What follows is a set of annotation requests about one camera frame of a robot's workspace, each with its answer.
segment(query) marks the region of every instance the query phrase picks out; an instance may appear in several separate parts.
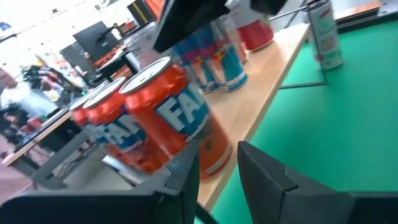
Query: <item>green surface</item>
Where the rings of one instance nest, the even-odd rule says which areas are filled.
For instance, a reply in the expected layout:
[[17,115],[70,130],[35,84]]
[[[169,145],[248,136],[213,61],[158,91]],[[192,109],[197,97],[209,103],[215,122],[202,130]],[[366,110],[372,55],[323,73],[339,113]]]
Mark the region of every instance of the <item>green surface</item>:
[[[337,190],[398,190],[397,27],[340,35],[344,65],[327,72],[328,85],[279,91],[251,143]],[[285,84],[320,78],[306,44]],[[212,214],[252,223],[238,168]]]

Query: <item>wooden shelf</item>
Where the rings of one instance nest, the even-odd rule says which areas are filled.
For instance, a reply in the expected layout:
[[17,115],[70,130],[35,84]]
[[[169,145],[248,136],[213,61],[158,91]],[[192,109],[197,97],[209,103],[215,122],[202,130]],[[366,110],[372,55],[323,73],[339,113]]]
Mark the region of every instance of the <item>wooden shelf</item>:
[[204,180],[199,188],[199,203],[211,210],[236,166],[238,141],[250,140],[275,97],[293,61],[307,39],[307,24],[281,30],[274,41],[256,53],[248,53],[245,69],[248,82],[232,93],[217,91],[206,95],[207,102],[234,147],[228,165],[216,176]]

